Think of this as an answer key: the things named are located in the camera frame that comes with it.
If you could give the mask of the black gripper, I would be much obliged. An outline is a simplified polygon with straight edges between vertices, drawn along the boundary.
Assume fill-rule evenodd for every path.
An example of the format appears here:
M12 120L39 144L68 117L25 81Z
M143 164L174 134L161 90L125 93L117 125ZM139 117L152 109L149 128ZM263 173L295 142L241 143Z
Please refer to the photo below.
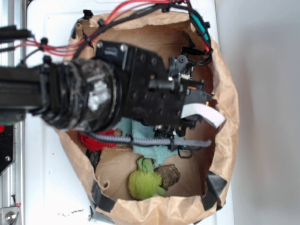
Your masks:
M101 41L96 59L112 66L120 81L123 117L154 128L155 137L184 136L203 117L183 115L188 104L209 104L211 95L204 90L204 80L194 81L196 65L188 59L197 50L184 47L178 57L169 57L166 69L156 52L120 42Z

